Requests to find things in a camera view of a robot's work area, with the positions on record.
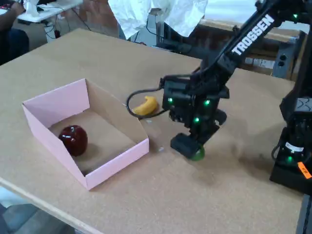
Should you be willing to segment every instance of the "desk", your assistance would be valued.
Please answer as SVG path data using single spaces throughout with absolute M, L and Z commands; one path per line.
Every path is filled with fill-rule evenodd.
M 52 16 L 56 16 L 63 11 L 71 9 L 75 6 L 82 4 L 83 0 L 58 0 L 56 2 L 48 3 L 47 5 L 39 5 L 42 7 L 44 11 L 38 12 L 39 15 L 37 17 L 32 17 L 30 14 L 23 13 L 18 16 L 18 19 L 32 22 L 32 23 L 40 23 L 43 20 L 46 20 Z M 4 14 L 6 10 L 0 9 L 0 15 Z
M 169 146 L 185 131 L 182 124 L 167 114 L 142 121 L 151 152 L 90 192 L 34 139 L 21 107 L 81 78 L 125 100 L 199 63 L 76 30 L 1 66 L 0 186 L 87 234 L 295 233 L 303 196 L 269 181 L 270 153 L 284 126 L 279 104 L 290 81 L 237 69 L 228 82 L 231 99 L 220 103 L 228 120 L 200 162 Z
M 40 23 L 43 20 L 49 19 L 52 16 L 56 16 L 63 11 L 78 6 L 82 4 L 82 2 L 83 0 L 57 0 L 56 2 L 51 2 L 48 3 L 47 5 L 44 4 L 39 5 L 39 7 L 43 8 L 43 11 L 38 12 L 39 15 L 37 17 L 32 17 L 30 14 L 23 13 L 18 16 L 18 19 L 32 23 Z M 0 15 L 4 14 L 5 12 L 6 10 L 0 9 Z M 53 38 L 55 37 L 53 23 L 52 22 L 47 23 L 44 30 L 47 34 L 46 35 L 47 41 L 48 42 L 53 41 Z

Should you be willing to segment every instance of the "green led light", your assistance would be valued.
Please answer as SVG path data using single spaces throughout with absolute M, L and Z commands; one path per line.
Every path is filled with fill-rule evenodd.
M 289 157 L 287 158 L 287 161 L 288 161 L 288 162 L 292 162 L 292 161 L 293 161 L 293 157 L 289 156 Z
M 208 106 L 209 104 L 210 104 L 210 100 L 204 101 L 204 105 L 205 105 L 205 106 Z
M 198 118 L 198 117 L 196 117 L 196 118 L 194 119 L 194 123 L 199 123 L 199 118 Z

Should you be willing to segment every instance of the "person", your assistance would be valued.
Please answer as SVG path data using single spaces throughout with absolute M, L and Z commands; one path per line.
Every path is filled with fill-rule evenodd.
M 24 11 L 24 7 L 15 2 L 10 10 L 0 15 L 0 65 L 29 51 L 27 34 L 22 30 L 12 28 L 17 16 Z

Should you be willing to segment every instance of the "orange label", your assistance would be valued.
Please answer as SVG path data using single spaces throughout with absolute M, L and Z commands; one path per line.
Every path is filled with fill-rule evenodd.
M 298 163 L 298 167 L 306 179 L 312 178 L 312 175 L 310 174 L 310 172 L 308 171 L 308 169 L 306 168 L 306 166 L 302 162 Z

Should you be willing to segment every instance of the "green ball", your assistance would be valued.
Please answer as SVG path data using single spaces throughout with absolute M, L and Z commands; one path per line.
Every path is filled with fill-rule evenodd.
M 205 149 L 201 145 L 196 154 L 191 158 L 192 161 L 200 161 L 205 157 Z

